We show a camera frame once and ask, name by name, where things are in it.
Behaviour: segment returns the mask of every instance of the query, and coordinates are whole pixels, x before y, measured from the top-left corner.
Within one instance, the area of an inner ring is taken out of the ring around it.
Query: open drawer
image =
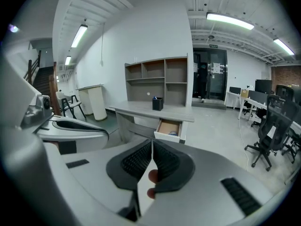
[[[154,131],[155,138],[179,143],[181,129],[182,123],[179,121],[160,120],[157,130]],[[177,136],[169,135],[171,132],[177,132]]]

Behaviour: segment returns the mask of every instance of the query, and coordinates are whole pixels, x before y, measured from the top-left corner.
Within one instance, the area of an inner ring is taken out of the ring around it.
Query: white desk
[[[236,99],[237,98],[240,98],[240,95],[239,94],[235,94],[235,93],[232,93],[232,92],[227,92],[226,93],[226,98],[225,98],[225,102],[224,102],[224,105],[227,106],[227,99],[228,97],[234,97],[234,100],[233,100],[233,110],[235,109],[235,105],[236,105]]]
[[[102,121],[107,118],[103,103],[102,86],[102,84],[99,84],[77,89],[84,107],[85,115],[94,114],[96,121]]]
[[[185,143],[188,122],[194,122],[193,111],[191,107],[164,105],[162,111],[154,111],[152,102],[144,101],[123,101],[116,105],[110,106],[115,109],[117,122],[119,125],[122,141],[128,143],[133,134],[139,134],[148,138],[155,138],[153,128],[135,124],[134,117],[165,119],[178,121],[181,123],[179,130],[179,141]],[[162,134],[161,139],[168,140],[171,135]]]
[[[226,99],[225,99],[225,104],[227,103],[227,98],[228,98],[229,96],[235,96],[236,98],[238,97],[238,98],[240,99],[240,104],[241,104],[242,106],[240,107],[238,119],[240,119],[240,117],[241,117],[241,113],[242,113],[243,108],[244,108],[243,104],[245,103],[245,101],[249,102],[249,103],[252,105],[251,108],[250,108],[250,111],[252,111],[254,107],[257,107],[257,108],[259,108],[259,109],[264,109],[264,110],[267,109],[267,106],[264,105],[264,104],[261,104],[261,103],[259,103],[259,102],[257,102],[257,101],[254,101],[254,100],[251,100],[251,99],[249,99],[249,98],[241,97],[240,95],[234,94],[234,93],[231,93],[231,92],[227,92],[227,97],[226,97]],[[250,117],[251,117],[251,113],[249,113],[247,119],[249,120]],[[301,125],[299,125],[299,124],[296,123],[295,121],[293,121],[293,123],[292,123],[292,125],[291,125],[291,128],[294,130],[295,133],[301,134]]]

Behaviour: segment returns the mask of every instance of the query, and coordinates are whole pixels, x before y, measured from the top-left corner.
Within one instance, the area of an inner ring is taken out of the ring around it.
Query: brick wall
[[[272,90],[276,85],[298,84],[301,86],[301,65],[272,67]]]

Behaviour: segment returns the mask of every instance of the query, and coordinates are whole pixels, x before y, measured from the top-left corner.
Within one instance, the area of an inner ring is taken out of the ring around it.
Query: railing
[[[36,69],[40,67],[40,61],[41,61],[41,50],[39,51],[38,58],[32,63],[32,60],[30,59],[28,61],[28,71],[26,72],[25,76],[23,77],[28,83],[32,85],[32,76]]]
[[[52,107],[55,115],[61,115],[60,106],[56,98],[57,90],[57,81],[56,81],[56,62],[53,65],[53,74],[49,76],[49,89],[50,89],[50,98],[52,101]]]

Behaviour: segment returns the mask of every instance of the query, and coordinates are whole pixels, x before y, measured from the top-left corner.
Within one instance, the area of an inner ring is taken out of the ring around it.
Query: wooden shelf
[[[138,83],[164,83],[164,77],[154,77],[154,78],[142,78],[142,79],[130,79],[126,80],[130,84]]]
[[[166,84],[187,84],[187,82],[165,82]]]
[[[187,57],[170,57],[125,64],[128,101],[163,97],[167,105],[186,105]]]
[[[153,79],[164,79],[164,77],[152,77],[152,78],[129,79],[129,80],[127,80],[127,81],[153,80]]]

